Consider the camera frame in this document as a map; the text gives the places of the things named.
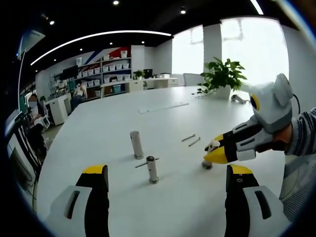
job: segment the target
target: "floor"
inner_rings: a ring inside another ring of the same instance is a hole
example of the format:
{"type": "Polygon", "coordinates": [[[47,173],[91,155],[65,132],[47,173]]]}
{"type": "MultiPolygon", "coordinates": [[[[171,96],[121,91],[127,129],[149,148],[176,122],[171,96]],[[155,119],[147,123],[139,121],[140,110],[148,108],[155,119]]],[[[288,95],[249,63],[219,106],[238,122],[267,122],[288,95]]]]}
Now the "floor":
{"type": "Polygon", "coordinates": [[[62,125],[58,125],[58,126],[53,126],[51,125],[48,130],[46,130],[43,133],[43,138],[45,139],[45,143],[47,145],[47,148],[49,149],[52,142],[54,141],[57,133],[59,132],[59,130],[61,129],[62,125]]]}

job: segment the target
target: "round white table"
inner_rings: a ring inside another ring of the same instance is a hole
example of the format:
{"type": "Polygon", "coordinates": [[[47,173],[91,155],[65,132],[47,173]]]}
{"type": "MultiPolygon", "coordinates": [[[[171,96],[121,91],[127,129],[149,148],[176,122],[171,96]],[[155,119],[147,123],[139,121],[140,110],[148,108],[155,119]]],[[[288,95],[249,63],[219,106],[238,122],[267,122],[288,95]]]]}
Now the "round white table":
{"type": "MultiPolygon", "coordinates": [[[[196,98],[197,87],[174,87],[112,96],[79,105],[57,134],[43,164],[37,209],[75,185],[89,166],[109,169],[109,232],[112,237],[224,236],[226,165],[201,166],[204,147],[218,134],[253,115],[250,104],[196,98]],[[157,110],[175,103],[188,105],[157,110]],[[156,110],[140,114],[139,111],[156,110]],[[159,182],[149,183],[145,159],[133,156],[129,133],[140,132],[145,157],[153,155],[159,182]],[[196,134],[185,142],[182,139],[196,134]],[[198,137],[201,140],[188,145],[198,137]]],[[[250,168],[260,185],[280,194],[284,154],[267,151],[234,162],[250,168]]]]}

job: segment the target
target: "black ceiling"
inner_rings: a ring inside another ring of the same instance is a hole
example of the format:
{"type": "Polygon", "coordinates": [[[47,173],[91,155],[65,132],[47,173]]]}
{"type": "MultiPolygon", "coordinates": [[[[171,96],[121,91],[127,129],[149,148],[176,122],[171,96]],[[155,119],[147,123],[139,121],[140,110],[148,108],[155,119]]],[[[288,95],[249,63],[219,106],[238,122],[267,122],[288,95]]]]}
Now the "black ceiling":
{"type": "MultiPolygon", "coordinates": [[[[257,0],[265,16],[277,18],[284,25],[294,27],[279,6],[271,0],[257,0]]],[[[90,34],[115,30],[149,30],[172,35],[193,26],[219,23],[221,18],[258,15],[250,0],[112,0],[45,1],[21,6],[20,27],[35,29],[45,35],[25,57],[25,66],[31,74],[22,84],[34,80],[35,70],[42,70],[81,53],[117,46],[141,44],[157,46],[170,39],[149,34],[114,34],[92,37],[62,47],[40,59],[42,54],[70,40],[90,34]],[[184,5],[187,13],[180,14],[184,5]]]]}

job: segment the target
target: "metal rod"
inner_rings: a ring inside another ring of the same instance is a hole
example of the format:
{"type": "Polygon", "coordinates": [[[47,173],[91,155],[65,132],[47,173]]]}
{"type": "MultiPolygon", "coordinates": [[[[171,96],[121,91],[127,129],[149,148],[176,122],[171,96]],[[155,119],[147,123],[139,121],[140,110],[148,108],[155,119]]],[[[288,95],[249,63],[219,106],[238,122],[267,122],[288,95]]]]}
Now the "metal rod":
{"type": "Polygon", "coordinates": [[[192,142],[192,143],[189,145],[189,147],[192,146],[192,145],[194,145],[195,143],[197,143],[199,140],[201,140],[200,137],[198,137],[198,139],[197,139],[195,142],[192,142]]]}
{"type": "Polygon", "coordinates": [[[135,168],[141,167],[141,166],[143,166],[143,165],[145,165],[145,164],[147,164],[147,162],[142,163],[142,164],[140,164],[140,165],[138,165],[138,166],[135,166],[135,168]]]}
{"type": "Polygon", "coordinates": [[[190,138],[192,138],[192,137],[195,137],[195,136],[196,136],[196,134],[193,134],[192,136],[183,139],[181,142],[184,142],[184,141],[186,141],[186,140],[188,140],[188,139],[190,139],[190,138]]]}

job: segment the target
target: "white table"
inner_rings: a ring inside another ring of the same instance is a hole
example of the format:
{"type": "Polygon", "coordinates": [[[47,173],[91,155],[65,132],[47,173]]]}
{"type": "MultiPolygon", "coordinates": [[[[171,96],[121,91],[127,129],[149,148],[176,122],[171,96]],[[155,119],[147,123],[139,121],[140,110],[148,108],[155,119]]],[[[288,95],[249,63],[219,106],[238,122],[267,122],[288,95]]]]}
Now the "white table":
{"type": "Polygon", "coordinates": [[[55,125],[63,124],[68,118],[68,115],[71,113],[70,101],[71,94],[67,93],[45,102],[45,105],[50,107],[55,125]]]}
{"type": "MultiPolygon", "coordinates": [[[[88,166],[109,167],[109,231],[112,237],[224,236],[226,165],[201,167],[204,147],[218,134],[246,121],[250,104],[198,99],[197,87],[174,87],[127,93],[80,104],[57,134],[43,164],[37,192],[38,215],[74,185],[88,166]],[[138,110],[189,105],[140,114],[138,110]],[[145,156],[156,162],[159,182],[149,183],[145,161],[133,157],[129,133],[138,130],[145,156]],[[201,140],[192,147],[185,137],[201,140]]],[[[267,151],[235,162],[252,169],[260,185],[280,194],[284,154],[267,151]]]]}
{"type": "Polygon", "coordinates": [[[154,89],[160,88],[168,88],[178,85],[177,78],[148,78],[143,80],[122,80],[122,81],[114,81],[110,83],[105,83],[100,86],[101,88],[101,98],[105,97],[104,88],[106,86],[114,86],[114,85],[126,85],[126,92],[138,92],[144,90],[144,83],[143,82],[150,82],[154,83],[154,89]]]}

